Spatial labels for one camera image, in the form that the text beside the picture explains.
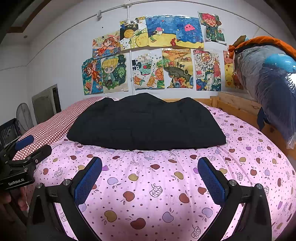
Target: black folded jacket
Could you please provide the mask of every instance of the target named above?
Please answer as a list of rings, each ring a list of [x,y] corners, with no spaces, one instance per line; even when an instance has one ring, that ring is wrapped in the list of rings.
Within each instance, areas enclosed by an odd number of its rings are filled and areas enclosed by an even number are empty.
[[[77,117],[67,138],[121,150],[196,149],[226,143],[209,110],[197,101],[167,103],[148,93],[92,104]]]

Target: plastic bag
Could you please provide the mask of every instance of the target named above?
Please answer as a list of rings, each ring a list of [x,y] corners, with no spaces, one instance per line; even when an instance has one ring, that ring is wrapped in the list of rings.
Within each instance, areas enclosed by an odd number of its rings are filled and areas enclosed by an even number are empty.
[[[262,106],[273,124],[294,148],[296,141],[296,62],[281,49],[258,46],[235,56],[240,83]]]

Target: poster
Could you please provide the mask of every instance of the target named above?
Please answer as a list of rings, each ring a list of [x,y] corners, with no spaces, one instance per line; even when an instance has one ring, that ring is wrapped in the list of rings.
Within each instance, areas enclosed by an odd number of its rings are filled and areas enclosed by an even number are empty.
[[[126,58],[118,54],[101,59],[104,93],[128,91]]]
[[[198,13],[200,23],[206,26],[205,39],[212,42],[226,44],[222,25],[218,15],[211,15],[208,13]]]
[[[244,87],[239,82],[238,77],[234,73],[233,59],[229,58],[229,52],[223,51],[224,69],[225,69],[225,87],[243,90]]]
[[[219,54],[193,50],[197,91],[221,91]]]
[[[93,58],[107,57],[120,51],[119,30],[93,40]]]
[[[149,46],[176,46],[176,27],[172,15],[146,17],[146,24],[149,37]]]
[[[171,82],[168,88],[193,88],[193,65],[190,49],[164,48],[163,68]]]
[[[163,61],[160,50],[139,55],[132,60],[135,90],[164,89]]]
[[[148,45],[148,33],[145,17],[120,22],[121,50],[145,47]]]
[[[81,66],[81,69],[84,95],[102,93],[103,86],[100,60],[93,58],[87,59]]]
[[[177,46],[187,48],[204,47],[202,30],[198,18],[174,16],[173,20],[176,28]]]

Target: wall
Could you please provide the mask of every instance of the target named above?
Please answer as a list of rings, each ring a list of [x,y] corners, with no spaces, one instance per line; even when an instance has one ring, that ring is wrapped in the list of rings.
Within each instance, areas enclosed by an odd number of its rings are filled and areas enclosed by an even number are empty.
[[[27,69],[29,98],[54,84],[58,85],[62,109],[78,100],[90,97],[83,94],[81,65],[91,57],[93,38],[118,30],[119,21],[127,18],[127,9],[122,6],[125,2],[127,0],[85,0],[67,10],[48,25],[30,45],[30,62]],[[246,34],[249,38],[272,35],[292,46],[296,46],[291,33],[286,32],[286,29],[283,29],[280,24],[273,22],[271,18],[268,18],[243,0],[193,2],[198,2],[198,4],[183,1],[137,3],[130,7],[130,17],[161,14],[197,17],[197,11],[210,12],[219,15],[228,44],[233,43],[240,35]],[[90,18],[99,9],[107,11],[102,13],[102,19],[97,21],[96,17]],[[227,46],[206,42],[205,48],[220,51],[220,67],[223,78],[222,50],[226,50]],[[129,91],[99,94],[98,96],[123,98],[132,94],[130,56],[129,52],[125,53]],[[139,50],[132,51],[133,58],[138,55]],[[160,98],[183,98],[187,96],[208,98],[210,95],[216,94],[215,92],[195,91],[194,89],[165,89],[148,92]]]
[[[28,103],[28,46],[0,45],[0,125],[16,117],[19,104]]]

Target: wooden bed frame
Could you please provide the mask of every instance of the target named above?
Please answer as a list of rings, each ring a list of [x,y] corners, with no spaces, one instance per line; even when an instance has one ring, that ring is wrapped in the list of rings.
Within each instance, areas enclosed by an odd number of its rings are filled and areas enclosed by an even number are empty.
[[[179,99],[164,99],[166,102],[174,102]],[[211,96],[209,99],[194,99],[208,106],[221,109],[222,111],[234,115],[241,120],[259,129],[257,124],[257,114],[261,105],[255,101],[244,99],[235,95],[219,92],[218,96]],[[266,135],[288,158],[296,160],[296,148],[287,149],[286,142],[280,132],[272,125],[265,124],[261,131]]]

